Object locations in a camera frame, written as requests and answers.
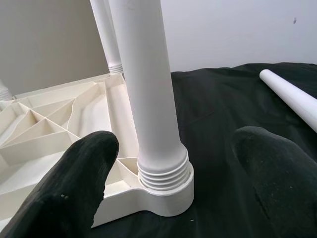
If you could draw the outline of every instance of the white plastic leg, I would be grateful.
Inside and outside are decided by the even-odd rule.
[[[0,101],[1,100],[11,100],[12,94],[10,93],[9,89],[4,86],[2,81],[0,80]]]
[[[140,146],[139,209],[178,215],[193,201],[194,171],[179,139],[160,0],[109,3]]]
[[[268,69],[260,73],[266,83],[297,115],[317,132],[317,99]]]
[[[109,72],[123,73],[108,0],[90,0]]]

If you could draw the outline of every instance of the threaded end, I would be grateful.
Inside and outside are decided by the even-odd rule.
[[[109,66],[109,72],[110,74],[121,74],[123,73],[123,68],[122,65],[114,65],[114,66]]]
[[[178,188],[184,184],[190,176],[190,163],[187,150],[184,162],[178,168],[168,173],[152,174],[142,170],[139,166],[138,168],[140,182],[145,187],[157,191],[168,191]]]

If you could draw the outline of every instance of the white pipe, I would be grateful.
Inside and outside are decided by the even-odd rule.
[[[317,132],[317,99],[268,69],[260,78],[315,132]]]
[[[0,80],[0,101],[12,100],[12,94],[9,89]]]
[[[140,145],[139,179],[156,191],[176,189],[192,182],[191,165],[179,139],[160,0],[109,3]]]
[[[123,73],[108,0],[90,0],[109,72]]]

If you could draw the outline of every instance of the plastic base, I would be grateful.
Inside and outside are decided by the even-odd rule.
[[[118,159],[120,163],[136,167],[136,158]],[[146,188],[138,179],[137,174],[128,167],[122,167],[126,176],[122,188],[125,192],[111,194],[105,189],[105,198],[95,214],[93,227],[111,222],[118,218],[139,212],[151,211],[159,216],[172,217],[185,212],[194,200],[194,169],[189,163],[189,177],[178,188],[168,191],[156,191]]]
[[[176,216],[192,204],[194,171],[188,154],[177,172],[171,171],[175,177],[184,174],[175,189],[157,191],[140,182],[138,141],[121,75],[97,76],[24,96],[0,102],[0,231],[63,152],[96,130],[111,130],[120,149],[94,227],[142,210]]]

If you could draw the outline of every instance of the white wall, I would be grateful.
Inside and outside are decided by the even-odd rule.
[[[161,0],[161,5],[171,71],[317,63],[316,0]]]
[[[13,94],[107,71],[89,0],[0,0],[0,79]]]

